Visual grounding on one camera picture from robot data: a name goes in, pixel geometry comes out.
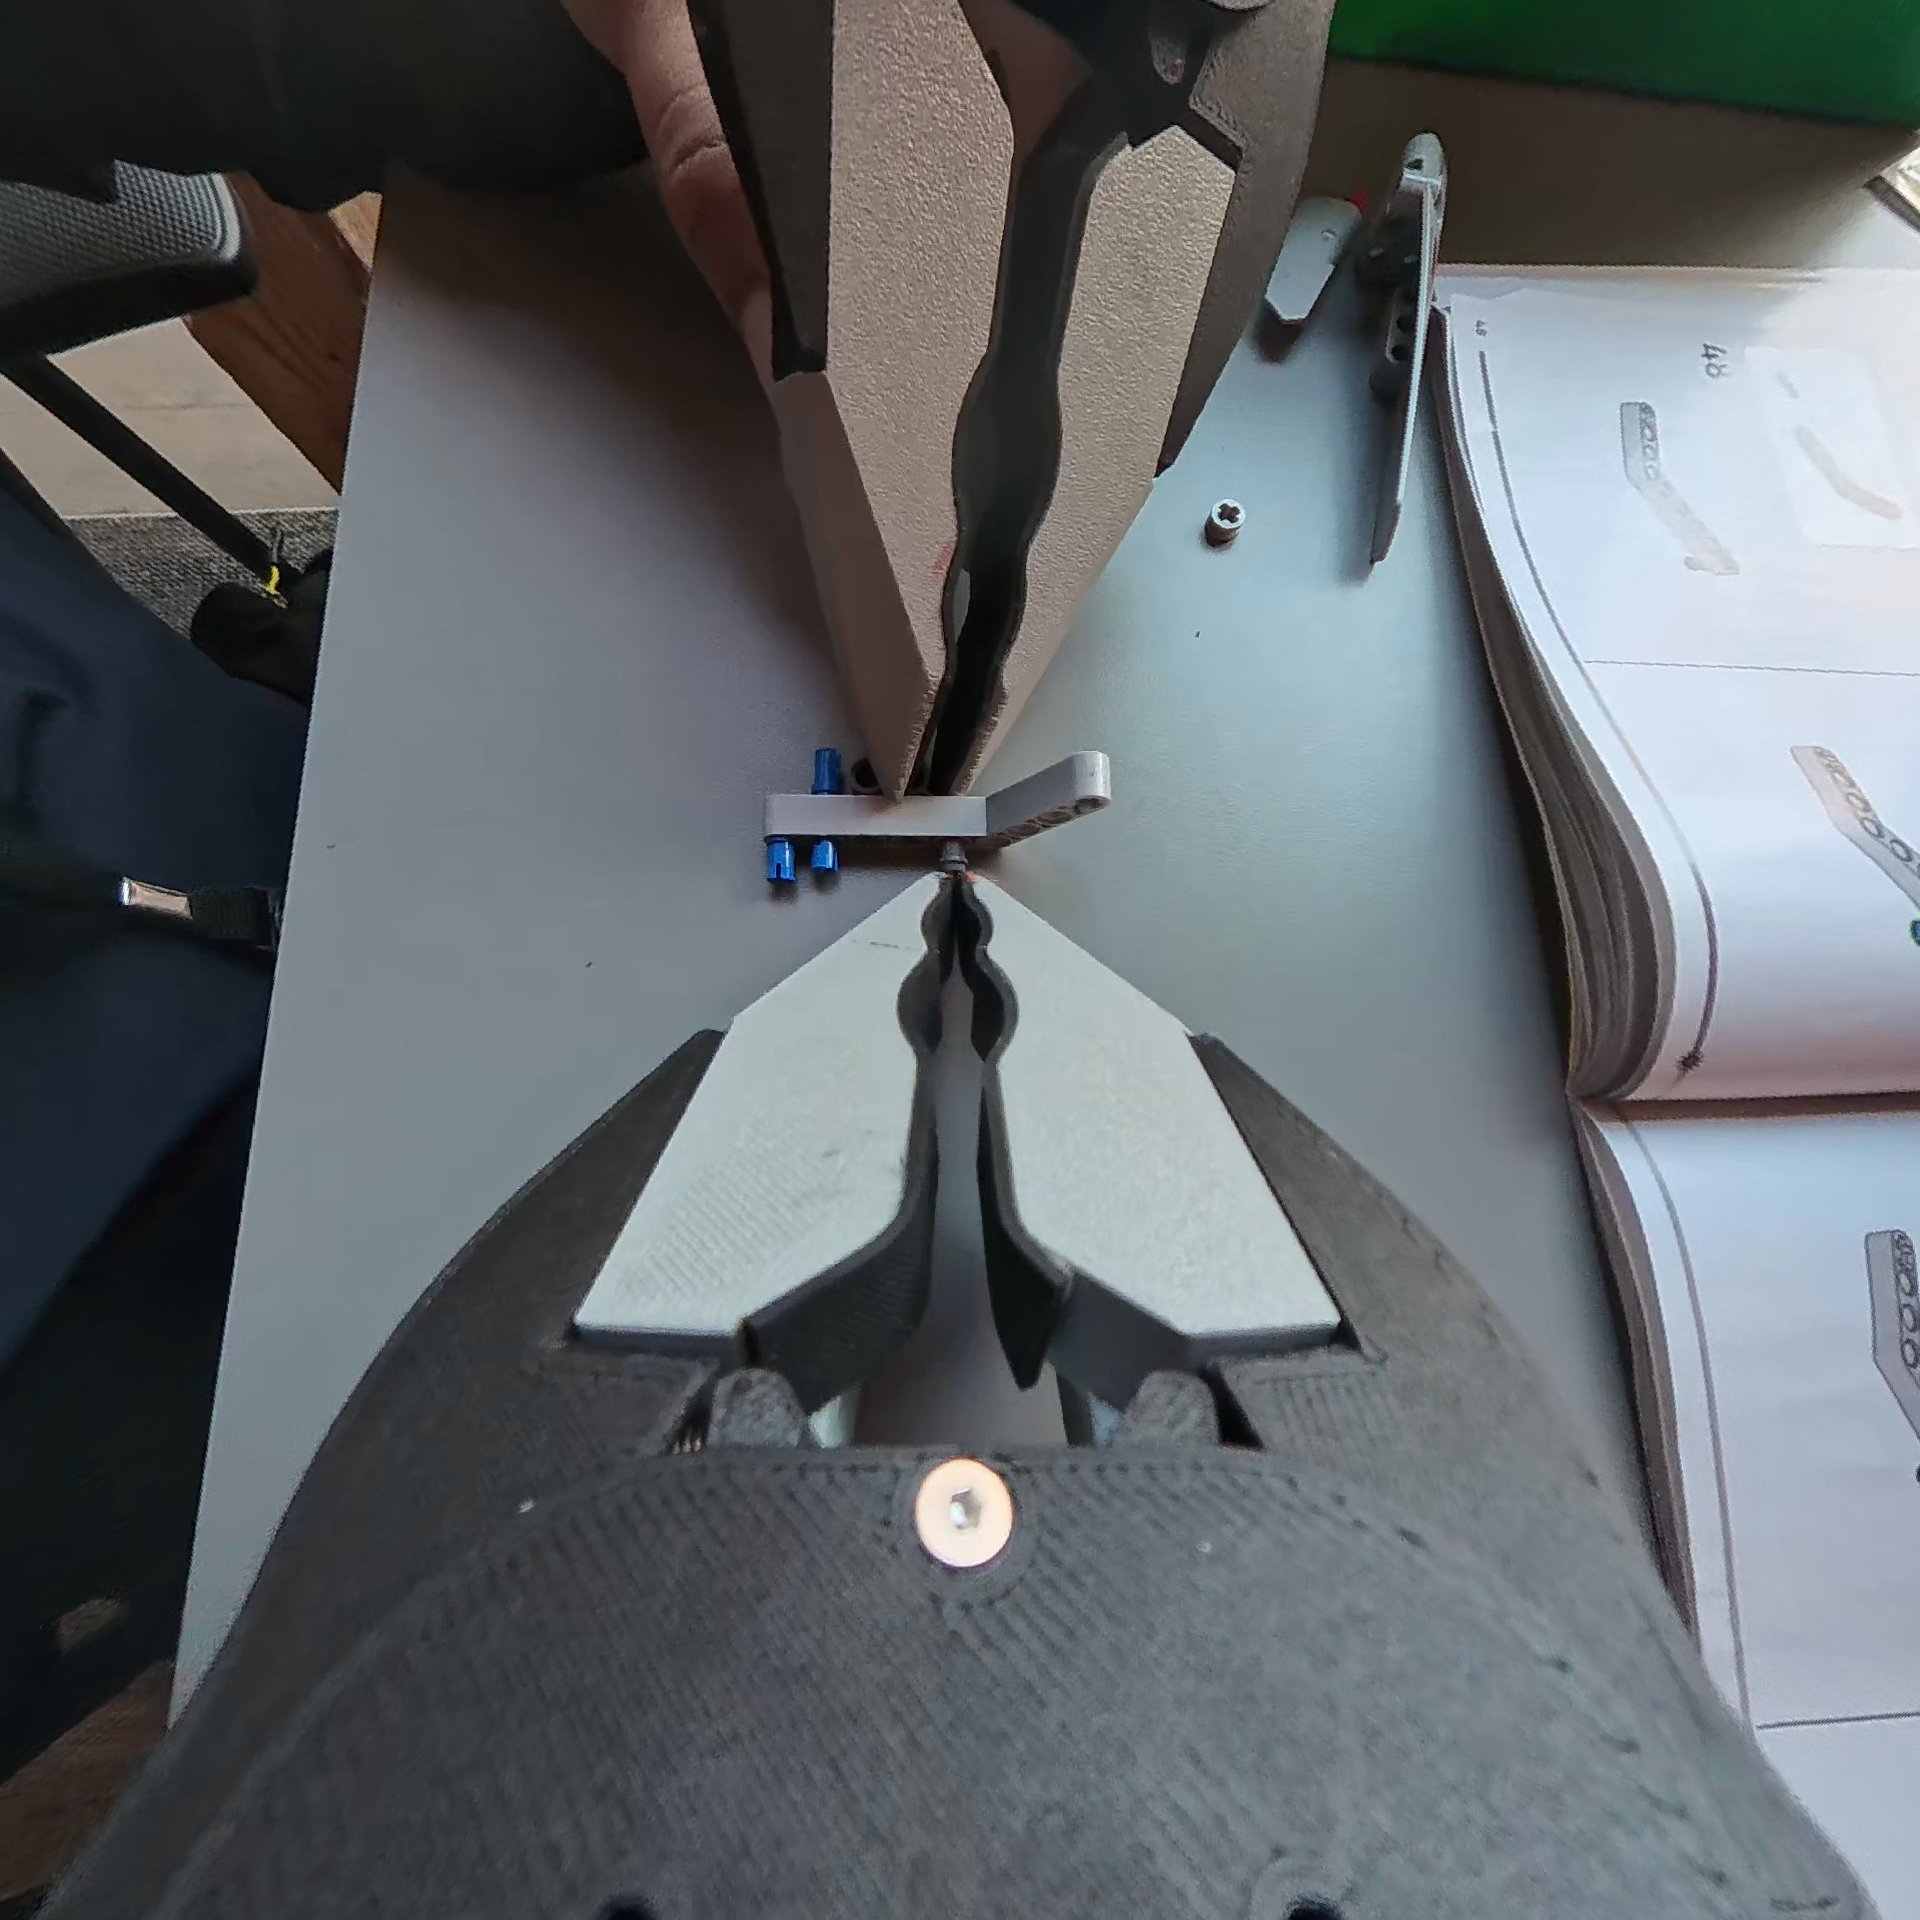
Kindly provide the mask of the short grey lego panel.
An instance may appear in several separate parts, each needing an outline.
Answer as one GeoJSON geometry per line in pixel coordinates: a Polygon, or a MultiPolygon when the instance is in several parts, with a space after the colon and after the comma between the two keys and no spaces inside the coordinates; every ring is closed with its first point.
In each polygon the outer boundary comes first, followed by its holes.
{"type": "Polygon", "coordinates": [[[1352,197],[1302,197],[1288,222],[1262,303],[1281,328],[1299,332],[1315,314],[1364,222],[1352,197]]]}

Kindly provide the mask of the person's left forearm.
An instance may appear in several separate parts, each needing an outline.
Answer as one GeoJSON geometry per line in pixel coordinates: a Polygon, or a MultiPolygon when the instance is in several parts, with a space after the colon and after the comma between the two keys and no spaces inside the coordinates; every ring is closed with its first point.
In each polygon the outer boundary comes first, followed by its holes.
{"type": "Polygon", "coordinates": [[[331,210],[393,169],[551,189],[646,155],[616,65],[553,1],[6,1],[3,177],[238,173],[331,210]]]}

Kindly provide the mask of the person's left hand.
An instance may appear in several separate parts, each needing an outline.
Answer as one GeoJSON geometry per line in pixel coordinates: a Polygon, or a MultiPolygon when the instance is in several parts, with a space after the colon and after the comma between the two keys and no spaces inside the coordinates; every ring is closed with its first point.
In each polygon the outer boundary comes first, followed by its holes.
{"type": "Polygon", "coordinates": [[[628,85],[665,212],[771,390],[772,274],[691,3],[566,1],[564,9],[628,85]]]}

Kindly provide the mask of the brown cardboard box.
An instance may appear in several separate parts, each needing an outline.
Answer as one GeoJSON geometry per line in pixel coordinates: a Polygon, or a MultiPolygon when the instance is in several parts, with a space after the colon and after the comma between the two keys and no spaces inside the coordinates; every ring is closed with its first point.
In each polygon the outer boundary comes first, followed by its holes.
{"type": "Polygon", "coordinates": [[[1448,263],[1918,263],[1917,228],[1867,185],[1909,132],[1388,62],[1328,62],[1302,193],[1378,196],[1416,132],[1448,160],[1448,263]]]}

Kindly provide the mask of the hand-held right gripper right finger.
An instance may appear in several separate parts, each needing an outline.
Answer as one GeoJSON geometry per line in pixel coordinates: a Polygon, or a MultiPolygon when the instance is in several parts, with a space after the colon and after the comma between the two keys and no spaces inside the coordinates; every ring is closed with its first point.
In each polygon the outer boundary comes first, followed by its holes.
{"type": "Polygon", "coordinates": [[[955,878],[981,1061],[989,1300],[1069,1443],[1108,1443],[1157,1374],[1323,1355],[1342,1310],[1199,1034],[983,876],[955,878]]]}

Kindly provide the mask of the long dark grey lego panel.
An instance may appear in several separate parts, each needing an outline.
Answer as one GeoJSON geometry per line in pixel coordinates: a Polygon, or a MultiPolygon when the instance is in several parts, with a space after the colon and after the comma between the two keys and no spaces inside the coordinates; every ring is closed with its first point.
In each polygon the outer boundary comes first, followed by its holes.
{"type": "Polygon", "coordinates": [[[1392,416],[1386,435],[1368,562],[1383,563],[1397,539],[1414,461],[1426,384],[1428,325],[1448,202],[1448,157],[1435,132],[1407,143],[1397,177],[1367,215],[1355,275],[1378,321],[1371,394],[1392,416]]]}

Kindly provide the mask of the grey angled lego beam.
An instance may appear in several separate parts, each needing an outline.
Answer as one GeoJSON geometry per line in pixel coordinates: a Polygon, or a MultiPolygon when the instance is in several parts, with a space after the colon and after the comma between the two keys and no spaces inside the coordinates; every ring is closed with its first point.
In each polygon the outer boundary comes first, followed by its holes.
{"type": "Polygon", "coordinates": [[[1073,751],[991,791],[891,798],[854,786],[845,755],[819,747],[808,789],[764,798],[764,878],[783,894],[804,879],[833,879],[849,852],[901,854],[934,868],[949,858],[978,861],[1092,817],[1112,798],[1112,761],[1101,750],[1073,751]]]}

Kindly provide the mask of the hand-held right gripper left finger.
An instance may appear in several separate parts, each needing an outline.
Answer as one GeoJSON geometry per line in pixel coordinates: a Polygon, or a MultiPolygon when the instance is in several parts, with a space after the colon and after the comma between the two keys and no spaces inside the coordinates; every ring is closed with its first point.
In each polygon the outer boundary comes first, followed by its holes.
{"type": "Polygon", "coordinates": [[[920,876],[733,1017],[579,1336],[779,1374],[807,1414],[901,1351],[932,1284],[949,910],[920,876]]]}

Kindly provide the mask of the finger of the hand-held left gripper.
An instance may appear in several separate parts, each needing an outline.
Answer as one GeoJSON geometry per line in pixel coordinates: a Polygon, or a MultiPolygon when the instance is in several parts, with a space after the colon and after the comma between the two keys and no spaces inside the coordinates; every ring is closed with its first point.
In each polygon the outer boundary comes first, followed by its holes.
{"type": "Polygon", "coordinates": [[[1017,396],[970,407],[1017,476],[956,555],[969,589],[928,736],[936,793],[974,780],[1152,489],[1234,185],[1178,125],[1119,141],[1090,179],[1061,340],[1017,396]]]}
{"type": "Polygon", "coordinates": [[[949,677],[955,432],[991,346],[1013,163],[960,3],[834,3],[824,365],[772,396],[834,654],[895,798],[949,677]]]}

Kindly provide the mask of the green plastic bin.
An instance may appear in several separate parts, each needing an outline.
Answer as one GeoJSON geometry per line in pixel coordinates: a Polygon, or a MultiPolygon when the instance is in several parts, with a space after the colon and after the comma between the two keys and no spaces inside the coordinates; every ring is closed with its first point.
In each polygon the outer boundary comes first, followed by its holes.
{"type": "Polygon", "coordinates": [[[1915,1],[1341,1],[1328,52],[1891,129],[1918,124],[1915,1]]]}

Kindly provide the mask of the black bag yellow tag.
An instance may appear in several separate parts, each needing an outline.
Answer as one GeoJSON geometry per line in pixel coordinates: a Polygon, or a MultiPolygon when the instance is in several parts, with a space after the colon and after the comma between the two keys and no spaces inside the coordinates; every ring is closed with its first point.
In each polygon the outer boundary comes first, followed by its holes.
{"type": "Polygon", "coordinates": [[[221,581],[193,612],[189,639],[228,676],[310,708],[321,674],[335,551],[321,548],[276,583],[221,581]]]}

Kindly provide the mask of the black office chair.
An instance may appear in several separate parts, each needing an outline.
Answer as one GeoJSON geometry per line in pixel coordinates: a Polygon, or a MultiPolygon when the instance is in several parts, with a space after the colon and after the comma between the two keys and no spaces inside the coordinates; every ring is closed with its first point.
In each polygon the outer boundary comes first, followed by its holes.
{"type": "Polygon", "coordinates": [[[109,199],[3,185],[3,374],[55,420],[276,591],[280,551],[55,363],[145,325],[252,298],[248,223],[219,173],[119,161],[109,199]]]}

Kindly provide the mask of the white instruction booklet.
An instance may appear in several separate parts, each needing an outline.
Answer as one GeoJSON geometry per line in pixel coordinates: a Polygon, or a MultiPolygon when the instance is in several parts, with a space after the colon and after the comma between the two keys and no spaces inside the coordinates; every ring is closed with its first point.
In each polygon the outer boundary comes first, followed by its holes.
{"type": "Polygon", "coordinates": [[[1915,1726],[1917,272],[1438,308],[1667,1578],[1752,1728],[1915,1726]]]}

